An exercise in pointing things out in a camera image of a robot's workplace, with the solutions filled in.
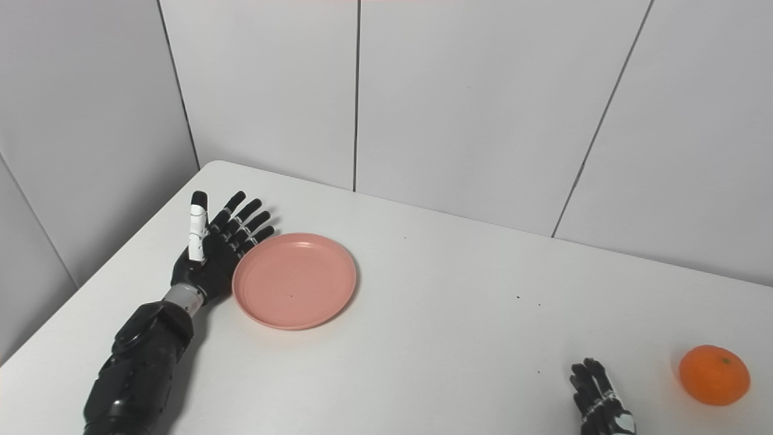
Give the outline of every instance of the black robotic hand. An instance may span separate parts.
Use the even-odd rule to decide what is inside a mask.
[[[99,371],[83,409],[85,435],[149,435],[166,407],[175,367],[193,339],[192,317],[204,304],[228,294],[239,260],[274,233],[267,211],[238,192],[207,223],[206,194],[191,204],[189,247],[172,270],[172,288],[162,300],[141,305],[115,336],[112,355]]]
[[[585,358],[572,365],[569,381],[577,390],[574,402],[582,414],[581,435],[635,435],[633,415],[615,394],[600,362]]]
[[[268,211],[259,213],[245,223],[262,205],[261,200],[257,198],[244,206],[236,216],[231,217],[245,197],[247,196],[242,191],[233,195],[211,223],[205,222],[206,229],[202,234],[194,234],[192,229],[192,238],[203,238],[203,260],[191,259],[188,247],[180,254],[172,270],[172,286],[185,283],[196,287],[203,295],[205,305],[228,294],[233,271],[239,260],[255,245],[274,233],[274,228],[268,225],[252,234],[271,217]],[[206,194],[195,192],[193,202],[203,208],[206,220]]]

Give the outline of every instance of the robotic hand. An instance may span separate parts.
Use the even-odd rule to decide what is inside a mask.
[[[574,402],[582,414],[581,435],[636,435],[633,415],[615,394],[600,362],[585,358],[572,365],[569,381],[577,390]]]
[[[203,305],[228,294],[239,260],[274,233],[267,211],[252,200],[233,218],[245,199],[238,192],[207,223],[206,194],[191,203],[189,246],[172,270],[172,288],[162,300],[141,305],[115,336],[83,410],[85,435],[149,435],[164,410],[172,375],[193,338],[192,317]]]

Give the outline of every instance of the panel seam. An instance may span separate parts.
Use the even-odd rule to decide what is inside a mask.
[[[53,240],[51,240],[51,236],[49,236],[48,231],[46,231],[46,228],[43,227],[43,223],[40,221],[38,214],[35,213],[35,209],[32,208],[32,204],[29,202],[29,198],[27,198],[27,195],[24,193],[24,190],[22,189],[22,185],[19,184],[19,181],[16,179],[16,176],[13,174],[13,171],[11,170],[11,166],[8,164],[7,161],[5,161],[5,157],[2,155],[2,152],[0,152],[0,163],[2,163],[2,165],[5,166],[5,169],[8,170],[8,175],[11,177],[11,181],[13,182],[14,187],[16,187],[16,190],[19,192],[20,195],[22,195],[24,204],[26,204],[27,208],[29,209],[29,212],[32,214],[32,217],[35,219],[35,222],[38,224],[40,231],[42,231],[43,235],[46,236],[46,240],[48,241],[49,245],[51,245],[51,249],[53,250],[54,255],[56,255],[56,259],[59,260],[59,263],[62,265],[62,269],[64,269],[64,272],[67,274],[67,277],[70,278],[70,281],[73,283],[73,288],[78,289],[80,286],[78,286],[78,283],[73,278],[73,274],[67,268],[67,265],[62,259],[62,255],[59,253],[59,249],[57,249],[56,245],[53,244]]]
[[[580,182],[580,177],[585,171],[585,164],[587,163],[587,158],[591,154],[593,145],[596,143],[596,138],[598,137],[598,133],[601,131],[601,125],[604,124],[604,119],[607,117],[609,106],[612,104],[612,100],[615,98],[615,92],[617,92],[618,86],[620,86],[620,82],[623,78],[623,74],[625,73],[625,68],[628,67],[628,62],[631,60],[631,55],[633,54],[633,50],[634,48],[636,48],[636,43],[638,42],[638,38],[642,34],[644,25],[647,22],[647,17],[649,17],[649,11],[652,10],[652,5],[654,3],[655,3],[655,0],[650,0],[649,5],[647,5],[647,10],[644,12],[642,23],[639,24],[638,31],[636,32],[636,36],[633,39],[631,48],[628,50],[628,55],[625,57],[623,66],[620,69],[620,74],[618,74],[618,79],[615,81],[615,85],[612,88],[612,92],[609,94],[607,105],[604,107],[604,111],[601,113],[601,119],[598,120],[598,124],[596,125],[596,130],[594,131],[593,137],[591,138],[591,143],[590,145],[588,145],[587,150],[585,151],[585,156],[583,157],[582,163],[580,164],[580,169],[577,171],[577,175],[574,178],[574,182],[572,183],[571,189],[569,189],[569,195],[567,196],[567,200],[564,202],[564,206],[561,208],[561,213],[558,215],[558,221],[556,222],[556,226],[553,228],[553,234],[550,235],[551,238],[556,237],[556,233],[558,232],[558,227],[561,225],[561,221],[564,219],[564,213],[566,213],[567,206],[569,205],[569,201],[572,199],[572,196],[574,195],[574,190],[577,188],[577,183]]]
[[[363,16],[363,0],[357,0],[357,43],[354,70],[354,156],[352,165],[352,192],[357,191],[357,140],[359,134],[359,34]]]
[[[188,129],[188,139],[191,142],[191,148],[193,149],[193,159],[196,161],[196,170],[201,170],[201,162],[199,161],[199,153],[196,151],[196,144],[193,141],[193,131],[191,130],[191,123],[188,118],[188,108],[186,107],[185,98],[182,97],[182,87],[180,86],[180,76],[177,74],[177,64],[175,63],[175,55],[172,53],[172,43],[169,42],[169,31],[166,29],[166,19],[164,18],[164,10],[161,7],[161,0],[156,0],[155,4],[158,6],[158,16],[161,18],[161,27],[164,29],[164,39],[166,39],[166,49],[169,51],[169,60],[172,61],[172,71],[175,73],[175,84],[177,85],[177,93],[180,95],[180,104],[182,105],[182,115],[186,119],[186,127]]]

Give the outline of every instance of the white wall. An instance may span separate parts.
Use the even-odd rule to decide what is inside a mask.
[[[196,172],[155,0],[0,2],[0,157],[2,362]]]
[[[0,158],[0,364],[75,291],[75,283]]]
[[[357,190],[550,235],[648,3],[363,2]]]
[[[202,165],[352,188],[357,2],[161,5]]]
[[[771,22],[655,1],[557,237],[773,285]]]

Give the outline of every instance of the orange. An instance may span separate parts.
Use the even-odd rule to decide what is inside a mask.
[[[708,344],[684,355],[679,363],[679,377],[692,397],[717,406],[739,400],[751,384],[746,364],[736,354]]]

